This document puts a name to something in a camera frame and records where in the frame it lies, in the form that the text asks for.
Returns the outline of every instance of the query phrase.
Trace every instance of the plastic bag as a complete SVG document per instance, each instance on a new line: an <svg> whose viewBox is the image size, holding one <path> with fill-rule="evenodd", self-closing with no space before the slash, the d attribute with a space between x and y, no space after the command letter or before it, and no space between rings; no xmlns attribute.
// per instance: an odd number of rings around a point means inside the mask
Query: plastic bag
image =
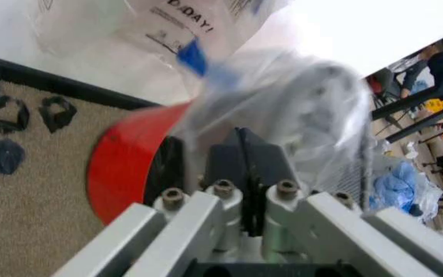
<svg viewBox="0 0 443 277"><path fill-rule="evenodd" d="M180 64L202 76L209 63L232 54L290 0L29 1L34 34L54 54L75 53L114 33L120 43L158 55L166 66L181 70ZM121 55L109 50L102 57Z"/></svg>
<svg viewBox="0 0 443 277"><path fill-rule="evenodd" d="M425 222L435 218L439 207L438 201L442 194L443 191L430 182L425 173L417 175L414 203L418 204L423 212L419 218L420 221Z"/></svg>
<svg viewBox="0 0 443 277"><path fill-rule="evenodd" d="M210 69L203 93L171 133L184 142L186 184L197 184L209 147L241 127L282 146L301 185L318 187L355 159L369 93L334 63L280 51L233 55Z"/></svg>

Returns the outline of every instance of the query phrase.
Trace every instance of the metal frame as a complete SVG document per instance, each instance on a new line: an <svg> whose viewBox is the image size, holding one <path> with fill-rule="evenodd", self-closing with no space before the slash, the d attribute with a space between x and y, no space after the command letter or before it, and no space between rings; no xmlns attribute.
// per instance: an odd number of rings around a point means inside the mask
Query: metal frame
<svg viewBox="0 0 443 277"><path fill-rule="evenodd" d="M165 223L164 216L154 209L132 204L53 277L118 276L142 254Z"/></svg>
<svg viewBox="0 0 443 277"><path fill-rule="evenodd" d="M350 263L363 276L436 276L327 193L301 202L286 224L314 263Z"/></svg>
<svg viewBox="0 0 443 277"><path fill-rule="evenodd" d="M120 227L129 222L140 229L151 229L147 226L159 216L152 209L137 204L108 226L54 276L121 276L125 270L124 276L199 276L200 272L205 276L213 268L218 268L219 272L244 273L249 272L251 267L254 273L257 270L281 268L281 271L274 272L281 272L285 276L289 272L316 272L320 268L333 266L341 270L346 265L362 276L429 277L437 276L436 273L443 276L443 252L438 250L443 247L443 238L395 209L386 209L363 219L360 210L345 206L337 200L337 194L333 197L328 193L318 193L305 198L300 190L283 191L274 185L266 195L265 216L274 221L275 228L264 233L262 248L261 244L251 247L253 254L258 255L261 249L264 250L264 244L269 243L273 252L282 250L279 254L288 257L292 253L305 254L305 259L283 259L278 261L277 267L251 264L232 267L232 264L213 263L210 260L213 250L232 219L232 216L227 217L232 212L230 207L236 205L231 201L224 203L226 199L222 201L218 194L195 192L156 238L152 234L139 239L144 241L143 245L147 245L154 238L129 269L127 266L133 257L127 256L127 252L121 249L125 245L131 247L130 237L138 237L131 234L139 234L141 230L124 232ZM144 211L142 217L130 212L137 207ZM157 222L164 223L165 219L162 216L159 218ZM126 239L121 238L124 233L129 234ZM239 239L244 239L244 236L241 234ZM141 252L142 247L134 250ZM119 261L120 267L112 271L112 265ZM288 271L283 270L284 264L289 265ZM346 271L341 276L356 276L353 273L356 271Z"/></svg>
<svg viewBox="0 0 443 277"><path fill-rule="evenodd" d="M195 192L124 276L182 276L193 260L206 260L222 236L223 205Z"/></svg>
<svg viewBox="0 0 443 277"><path fill-rule="evenodd" d="M394 208L383 209L363 218L421 263L443 276L443 236Z"/></svg>
<svg viewBox="0 0 443 277"><path fill-rule="evenodd" d="M395 141L398 141L398 140L402 139L403 137L407 137L410 134L420 131L423 128L428 127L441 119L443 119L443 110L441 110L441 111L439 111L427 118L424 118L424 119L420 120L419 122L412 124L397 133L394 133L394 134L388 136L386 138L386 140L389 143L394 143Z"/></svg>

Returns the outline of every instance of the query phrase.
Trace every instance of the beige carpet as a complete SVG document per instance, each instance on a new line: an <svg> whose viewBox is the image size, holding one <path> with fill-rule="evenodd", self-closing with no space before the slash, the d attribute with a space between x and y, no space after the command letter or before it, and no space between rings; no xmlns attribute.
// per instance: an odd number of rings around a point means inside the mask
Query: beige carpet
<svg viewBox="0 0 443 277"><path fill-rule="evenodd" d="M99 136L128 111L67 98L78 112L50 134L37 108L51 93L3 81L0 89L30 110L25 131L0 134L27 156L13 175L0 174L0 276L49 276L103 228L88 204L85 171Z"/></svg>

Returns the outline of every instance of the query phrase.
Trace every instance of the blue tag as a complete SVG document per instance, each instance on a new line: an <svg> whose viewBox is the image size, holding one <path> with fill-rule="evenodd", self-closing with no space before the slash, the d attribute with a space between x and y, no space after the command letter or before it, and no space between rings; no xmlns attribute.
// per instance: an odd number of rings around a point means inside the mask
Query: blue tag
<svg viewBox="0 0 443 277"><path fill-rule="evenodd" d="M193 39L192 42L179 50L179 53L177 53L177 59L200 76L204 76L206 73L208 64L204 53L201 51L199 40L197 38Z"/></svg>

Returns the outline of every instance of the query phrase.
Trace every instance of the hex bolt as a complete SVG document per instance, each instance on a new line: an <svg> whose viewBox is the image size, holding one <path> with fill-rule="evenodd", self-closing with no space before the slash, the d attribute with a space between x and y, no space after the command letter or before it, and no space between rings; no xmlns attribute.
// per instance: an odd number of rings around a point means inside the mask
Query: hex bolt
<svg viewBox="0 0 443 277"><path fill-rule="evenodd" d="M276 184L276 192L281 199L291 200L295 198L298 185L292 180L281 180Z"/></svg>
<svg viewBox="0 0 443 277"><path fill-rule="evenodd" d="M227 179L219 179L213 183L213 193L221 199L228 199L235 189L234 183Z"/></svg>
<svg viewBox="0 0 443 277"><path fill-rule="evenodd" d="M163 207L169 211L179 209L184 204L184 192L178 188L168 188L162 192Z"/></svg>

